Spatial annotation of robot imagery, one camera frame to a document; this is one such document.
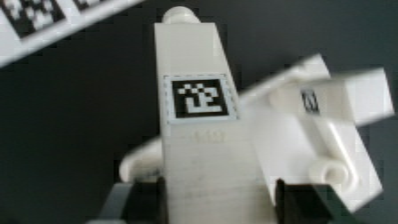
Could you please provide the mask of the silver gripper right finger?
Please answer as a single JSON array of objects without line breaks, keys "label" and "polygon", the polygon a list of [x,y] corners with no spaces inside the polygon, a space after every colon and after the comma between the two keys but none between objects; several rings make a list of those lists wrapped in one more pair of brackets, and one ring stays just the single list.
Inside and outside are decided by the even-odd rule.
[{"label": "silver gripper right finger", "polygon": [[277,224],[359,224],[327,184],[288,184],[277,180]]}]

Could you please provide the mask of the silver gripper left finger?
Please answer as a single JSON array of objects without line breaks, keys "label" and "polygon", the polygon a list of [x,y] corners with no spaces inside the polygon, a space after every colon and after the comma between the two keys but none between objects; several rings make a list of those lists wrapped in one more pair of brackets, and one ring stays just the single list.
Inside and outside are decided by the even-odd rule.
[{"label": "silver gripper left finger", "polygon": [[87,224],[167,224],[165,179],[115,183]]}]

